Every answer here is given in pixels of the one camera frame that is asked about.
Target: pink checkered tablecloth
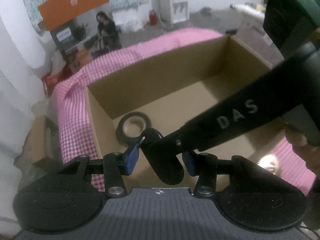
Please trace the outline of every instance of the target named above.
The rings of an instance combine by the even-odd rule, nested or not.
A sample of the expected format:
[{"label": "pink checkered tablecloth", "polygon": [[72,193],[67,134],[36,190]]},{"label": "pink checkered tablecloth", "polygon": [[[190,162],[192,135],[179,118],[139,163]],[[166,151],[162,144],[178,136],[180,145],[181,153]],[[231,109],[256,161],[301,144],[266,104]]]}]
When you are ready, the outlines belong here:
[{"label": "pink checkered tablecloth", "polygon": [[[101,79],[135,62],[179,47],[215,39],[221,34],[212,30],[187,28],[171,32],[151,41],[110,52],[83,67],[68,80],[59,83],[53,92],[52,103],[58,112],[60,144],[63,162],[81,154],[98,159],[96,147],[85,109],[84,89]],[[282,164],[282,178],[307,194],[315,175],[283,139],[273,150]],[[92,176],[92,185],[104,191],[102,175]]]}]

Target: white crosshair mark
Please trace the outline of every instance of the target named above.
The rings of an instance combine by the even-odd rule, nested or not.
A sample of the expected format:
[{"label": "white crosshair mark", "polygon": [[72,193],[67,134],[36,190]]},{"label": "white crosshair mark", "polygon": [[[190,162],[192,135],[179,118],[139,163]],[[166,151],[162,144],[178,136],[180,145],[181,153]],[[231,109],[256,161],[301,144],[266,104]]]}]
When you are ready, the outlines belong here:
[{"label": "white crosshair mark", "polygon": [[162,190],[157,190],[156,193],[157,193],[158,195],[162,195],[162,194],[164,194],[165,192],[162,191]]}]

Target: white label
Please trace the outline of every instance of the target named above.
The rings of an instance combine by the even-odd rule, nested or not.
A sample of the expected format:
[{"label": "white label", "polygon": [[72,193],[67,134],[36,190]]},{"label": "white label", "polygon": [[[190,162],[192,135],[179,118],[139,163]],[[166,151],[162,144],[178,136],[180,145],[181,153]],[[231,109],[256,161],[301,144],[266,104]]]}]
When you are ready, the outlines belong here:
[{"label": "white label", "polygon": [[268,34],[264,35],[264,36],[262,37],[262,39],[264,40],[264,42],[265,42],[268,46],[270,46],[270,45],[273,43],[272,39],[270,39],[270,37],[268,36]]},{"label": "white label", "polygon": [[64,41],[66,38],[69,38],[72,35],[70,28],[66,28],[63,31],[57,34],[59,42]]},{"label": "white label", "polygon": [[72,6],[76,6],[78,4],[78,0],[70,0]]}]

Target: screw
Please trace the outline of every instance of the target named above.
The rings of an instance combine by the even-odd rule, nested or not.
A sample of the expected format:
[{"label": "screw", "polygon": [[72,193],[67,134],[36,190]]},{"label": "screw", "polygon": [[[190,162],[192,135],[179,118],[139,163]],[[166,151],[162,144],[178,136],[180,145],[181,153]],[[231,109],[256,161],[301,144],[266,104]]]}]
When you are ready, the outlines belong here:
[{"label": "screw", "polygon": [[120,195],[124,192],[124,189],[122,187],[111,187],[108,192],[112,195]]},{"label": "screw", "polygon": [[213,192],[212,188],[207,187],[207,186],[201,186],[197,188],[198,193],[203,194],[203,195],[208,195]]}]

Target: gray floor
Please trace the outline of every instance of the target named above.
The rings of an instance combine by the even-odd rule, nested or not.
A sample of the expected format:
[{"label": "gray floor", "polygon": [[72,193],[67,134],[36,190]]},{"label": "gray floor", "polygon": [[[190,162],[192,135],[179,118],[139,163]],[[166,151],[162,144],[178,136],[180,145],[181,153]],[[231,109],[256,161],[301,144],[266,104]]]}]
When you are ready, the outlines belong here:
[{"label": "gray floor", "polygon": [[[236,36],[255,49],[270,63],[274,65],[282,59],[281,54],[274,44],[271,46],[264,44],[261,39],[265,34],[262,26],[256,26],[250,22],[248,23],[241,14],[232,9],[213,11],[209,16],[205,16],[200,12],[193,13],[190,15],[190,20],[188,22],[176,24],[172,26],[172,28],[163,28],[161,24],[156,26],[146,25],[144,29],[135,33],[121,33],[120,40],[123,47],[128,47],[185,27],[212,29],[220,33],[225,33],[226,30],[229,29],[239,28]],[[57,123],[56,114],[52,113],[48,100],[34,105],[32,111],[36,116],[42,114],[47,115],[53,122]],[[25,145],[22,154],[15,160],[15,165],[22,171],[20,188],[25,187],[48,172],[32,165],[32,162],[28,158],[28,151],[29,148]]]}]

